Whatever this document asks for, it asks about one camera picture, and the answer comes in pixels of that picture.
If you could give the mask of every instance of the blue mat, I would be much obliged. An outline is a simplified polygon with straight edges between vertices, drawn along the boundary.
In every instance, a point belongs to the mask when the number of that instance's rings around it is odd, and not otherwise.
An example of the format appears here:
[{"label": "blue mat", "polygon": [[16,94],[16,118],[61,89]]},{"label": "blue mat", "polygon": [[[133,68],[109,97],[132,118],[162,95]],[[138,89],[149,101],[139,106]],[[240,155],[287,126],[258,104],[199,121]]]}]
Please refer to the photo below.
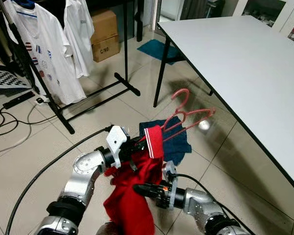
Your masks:
[{"label": "blue mat", "polygon": [[[149,42],[141,45],[139,48],[137,48],[137,50],[150,55],[158,60],[162,60],[162,56],[163,56],[163,51],[165,49],[165,45],[164,43],[156,40],[156,39],[152,39]],[[169,52],[168,52],[168,59],[169,58],[173,58],[179,55],[178,50],[175,47],[170,47],[169,48]]]}]

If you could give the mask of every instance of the red cloth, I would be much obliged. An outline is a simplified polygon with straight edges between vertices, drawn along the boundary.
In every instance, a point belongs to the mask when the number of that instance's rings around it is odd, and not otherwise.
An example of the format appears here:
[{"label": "red cloth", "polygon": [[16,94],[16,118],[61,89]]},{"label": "red cloth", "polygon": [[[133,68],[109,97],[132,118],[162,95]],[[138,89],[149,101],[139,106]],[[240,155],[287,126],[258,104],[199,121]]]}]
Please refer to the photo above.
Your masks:
[{"label": "red cloth", "polygon": [[119,169],[111,168],[105,173],[106,176],[114,176],[111,182],[116,188],[103,205],[111,220],[123,229],[124,235],[155,233],[146,199],[132,187],[146,182],[159,184],[162,180],[162,131],[159,126],[154,126],[146,129],[145,133],[148,149],[131,156],[138,170],[133,172],[129,163],[124,163]]}]

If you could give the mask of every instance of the white table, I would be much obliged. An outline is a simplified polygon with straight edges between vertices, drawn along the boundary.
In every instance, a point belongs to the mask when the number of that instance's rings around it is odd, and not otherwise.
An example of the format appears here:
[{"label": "white table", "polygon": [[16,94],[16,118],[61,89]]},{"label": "white table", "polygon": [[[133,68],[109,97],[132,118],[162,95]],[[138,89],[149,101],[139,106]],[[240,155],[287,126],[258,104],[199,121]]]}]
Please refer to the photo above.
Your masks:
[{"label": "white table", "polygon": [[251,16],[159,23],[294,187],[294,42]]}]

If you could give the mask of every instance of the tiled floor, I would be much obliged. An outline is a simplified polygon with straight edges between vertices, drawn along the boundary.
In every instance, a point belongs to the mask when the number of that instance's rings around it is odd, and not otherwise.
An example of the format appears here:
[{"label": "tiled floor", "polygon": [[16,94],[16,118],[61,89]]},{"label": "tiled floor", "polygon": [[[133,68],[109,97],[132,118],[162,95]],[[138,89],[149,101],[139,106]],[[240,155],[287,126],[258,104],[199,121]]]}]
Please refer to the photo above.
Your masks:
[{"label": "tiled floor", "polygon": [[[236,122],[223,104],[213,95],[194,71],[184,62],[167,65],[157,108],[152,107],[160,62],[145,55],[137,47],[156,38],[164,39],[145,30],[144,39],[138,43],[129,40],[130,82],[140,89],[136,97],[130,92],[119,96],[99,108],[71,122],[76,133],[70,135],[61,122],[54,118],[41,125],[34,125],[30,138],[22,145],[0,153],[0,235],[5,231],[11,210],[21,191],[34,174],[46,163],[85,136],[110,123],[128,128],[133,137],[138,133],[140,122],[167,118],[181,100],[171,100],[170,95],[178,88],[188,87],[191,91],[185,109],[215,107],[217,112],[211,119],[211,128],[203,133],[197,127],[188,131],[188,141],[193,152],[186,154],[177,167],[200,180],[212,194],[239,216],[258,235],[294,235],[294,189]],[[87,93],[112,81],[113,73],[123,71],[123,52],[101,63],[89,78],[81,78]],[[66,117],[72,116],[123,88],[118,85],[87,102],[73,106]],[[0,95],[2,104],[16,97]],[[34,105],[34,98],[9,110],[25,120]],[[36,106],[30,121],[39,121],[52,116],[47,106]],[[20,124],[17,130],[0,137],[0,149],[9,147],[28,134],[28,126]],[[92,151],[105,144],[106,134],[101,134],[80,145],[64,159],[47,170],[25,196],[14,225],[13,235],[33,234],[41,219],[46,216],[46,206],[57,198],[70,176],[73,159],[81,152]],[[179,187],[196,187],[189,180],[180,179]],[[109,218],[102,205],[113,187],[109,179],[99,177],[95,194],[80,224],[80,234],[95,234]],[[197,231],[195,221],[181,210],[159,209],[148,200],[156,226],[157,235],[193,235]]]}]

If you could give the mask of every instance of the power cord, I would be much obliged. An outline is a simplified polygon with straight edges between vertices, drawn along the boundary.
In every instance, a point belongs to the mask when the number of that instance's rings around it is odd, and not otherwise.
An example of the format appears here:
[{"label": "power cord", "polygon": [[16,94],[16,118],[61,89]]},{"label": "power cord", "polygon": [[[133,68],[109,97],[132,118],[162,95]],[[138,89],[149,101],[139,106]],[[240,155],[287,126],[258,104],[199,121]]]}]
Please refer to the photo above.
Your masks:
[{"label": "power cord", "polygon": [[206,187],[204,185],[202,185],[201,182],[199,182],[197,179],[193,178],[192,176],[189,175],[185,175],[185,174],[172,174],[172,177],[185,177],[188,178],[190,180],[193,180],[194,182],[196,182],[196,184],[198,184],[216,203],[218,203],[222,209],[225,209],[226,211],[228,211],[249,233],[250,235],[256,235],[246,224],[244,224],[229,208],[227,208],[225,205],[223,205],[222,203],[218,202],[213,196],[212,194],[209,192],[208,189],[206,189]]},{"label": "power cord", "polygon": [[[28,133],[28,135],[27,135],[23,140],[21,140],[20,142],[16,143],[15,145],[13,145],[13,146],[11,146],[11,147],[8,147],[8,148],[5,148],[5,149],[0,150],[0,153],[3,152],[3,151],[9,150],[9,149],[11,149],[11,148],[15,148],[15,147],[21,145],[22,143],[24,143],[24,142],[30,137],[30,135],[31,135],[31,131],[32,131],[32,129],[31,129],[31,125],[40,124],[40,123],[42,123],[42,122],[44,122],[44,121],[47,121],[47,120],[49,120],[49,119],[55,117],[55,116],[52,116],[52,117],[49,117],[49,118],[47,118],[47,119],[44,119],[44,120],[41,120],[41,121],[38,121],[38,122],[29,122],[29,116],[30,116],[30,114],[33,112],[33,110],[34,110],[35,107],[36,107],[36,105],[34,105],[34,106],[31,108],[31,110],[29,111],[29,113],[28,113],[28,115],[27,115],[27,122],[24,122],[24,121],[18,120],[18,119],[17,119],[15,116],[13,116],[11,113],[3,112],[3,109],[4,109],[4,108],[1,108],[1,109],[0,109],[0,116],[2,117],[2,121],[1,121],[1,123],[0,123],[0,128],[3,128],[3,127],[5,127],[6,125],[9,125],[9,124],[15,122],[15,126],[14,126],[12,129],[10,129],[10,130],[8,130],[8,131],[6,131],[6,132],[0,133],[0,136],[6,135],[6,134],[8,134],[8,133],[14,131],[14,130],[18,127],[19,123],[23,123],[23,124],[29,125],[29,133]],[[5,116],[4,116],[3,114],[6,114],[6,115],[11,116],[14,120],[5,123],[5,120],[6,120],[6,119],[5,119]]]},{"label": "power cord", "polygon": [[86,138],[82,139],[81,141],[77,142],[76,144],[72,145],[69,149],[65,150],[63,153],[61,153],[58,157],[56,157],[55,159],[53,159],[50,163],[48,163],[46,166],[44,166],[44,168],[42,168],[36,175],[35,177],[28,183],[28,185],[25,187],[25,189],[23,190],[23,192],[21,193],[21,195],[19,196],[17,202],[14,205],[13,211],[10,215],[9,218],[9,222],[8,225],[6,226],[6,231],[5,231],[5,235],[10,235],[10,230],[12,227],[12,223],[13,223],[13,219],[15,217],[16,211],[22,201],[22,199],[24,198],[25,194],[27,193],[27,191],[30,189],[30,187],[34,184],[34,182],[38,179],[39,176],[41,176],[50,166],[52,166],[54,163],[56,163],[58,160],[60,160],[61,158],[63,158],[67,153],[69,153],[70,151],[72,151],[74,148],[76,148],[77,146],[79,146],[80,144],[84,143],[86,140],[90,139],[91,137],[94,137],[98,134],[100,134],[101,132],[110,132],[111,128],[113,125],[105,127],[95,133],[92,133],[91,135],[87,136]]}]

